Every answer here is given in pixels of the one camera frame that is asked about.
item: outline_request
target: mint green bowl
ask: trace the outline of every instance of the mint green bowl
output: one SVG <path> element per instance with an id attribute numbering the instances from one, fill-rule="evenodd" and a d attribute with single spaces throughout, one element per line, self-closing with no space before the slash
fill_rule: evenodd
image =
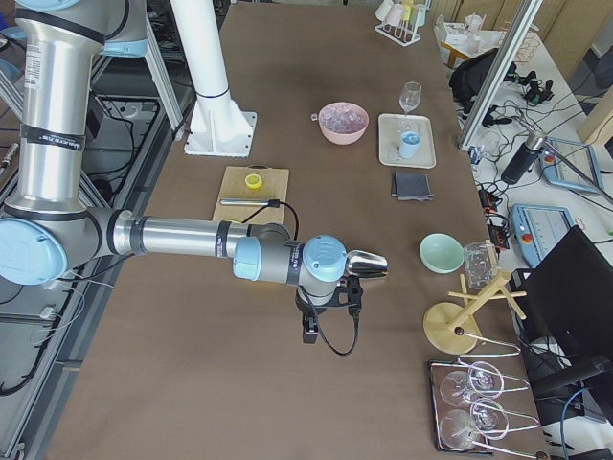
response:
<path id="1" fill-rule="evenodd" d="M 451 273 L 464 263 L 464 250 L 449 235 L 433 233 L 421 240 L 420 257 L 423 264 L 435 273 Z"/>

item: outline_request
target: pink bowl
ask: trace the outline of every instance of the pink bowl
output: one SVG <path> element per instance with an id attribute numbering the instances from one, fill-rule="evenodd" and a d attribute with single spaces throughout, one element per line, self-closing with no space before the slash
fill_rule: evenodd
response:
<path id="1" fill-rule="evenodd" d="M 366 110 L 354 103 L 329 103 L 319 111 L 317 120 L 326 139 L 340 146 L 357 141 L 369 123 Z"/>

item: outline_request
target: folded gray cloth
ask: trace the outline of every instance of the folded gray cloth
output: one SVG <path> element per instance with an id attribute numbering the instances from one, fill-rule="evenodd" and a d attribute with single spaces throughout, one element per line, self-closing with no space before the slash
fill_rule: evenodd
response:
<path id="1" fill-rule="evenodd" d="M 396 172 L 392 182 L 392 196 L 400 200 L 429 201 L 434 196 L 430 192 L 428 176 L 416 172 Z"/>

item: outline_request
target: computer monitor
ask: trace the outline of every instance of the computer monitor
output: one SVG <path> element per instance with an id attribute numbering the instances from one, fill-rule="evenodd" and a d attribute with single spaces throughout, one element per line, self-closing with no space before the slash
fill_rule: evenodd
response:
<path id="1" fill-rule="evenodd" d="M 571 368 L 584 368 L 598 357 L 613 361 L 613 266 L 577 226 L 534 269 L 525 290 L 531 310 L 568 356 Z M 613 423 L 613 373 L 583 382 Z"/>

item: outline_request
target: blue paper cup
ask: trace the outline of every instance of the blue paper cup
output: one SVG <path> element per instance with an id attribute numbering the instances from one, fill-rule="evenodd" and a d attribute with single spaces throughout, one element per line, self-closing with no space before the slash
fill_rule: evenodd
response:
<path id="1" fill-rule="evenodd" d="M 414 131 L 404 131 L 400 134 L 398 153 L 402 158 L 413 158 L 421 144 L 421 136 Z"/>

